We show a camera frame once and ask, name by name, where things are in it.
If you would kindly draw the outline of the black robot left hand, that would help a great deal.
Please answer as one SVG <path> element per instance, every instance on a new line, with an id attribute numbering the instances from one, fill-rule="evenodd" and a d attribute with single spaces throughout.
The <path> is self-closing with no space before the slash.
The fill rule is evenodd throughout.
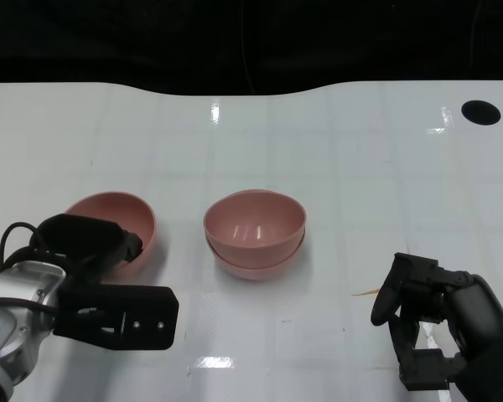
<path id="1" fill-rule="evenodd" d="M 67 275 L 80 283 L 97 283 L 123 261 L 143 253 L 140 237 L 119 224 L 73 214 L 58 214 L 37 227 L 45 249 L 62 256 Z"/>

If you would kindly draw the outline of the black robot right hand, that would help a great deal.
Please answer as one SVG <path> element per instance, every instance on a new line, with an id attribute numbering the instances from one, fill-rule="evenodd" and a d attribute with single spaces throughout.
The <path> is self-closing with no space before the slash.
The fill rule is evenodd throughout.
<path id="1" fill-rule="evenodd" d="M 418 349 L 423 322 L 446 322 L 459 351 L 447 358 L 439 348 Z M 397 253 L 371 323 L 388 325 L 407 390 L 447 390 L 455 384 L 468 401 L 503 401 L 503 307 L 481 276 Z"/>

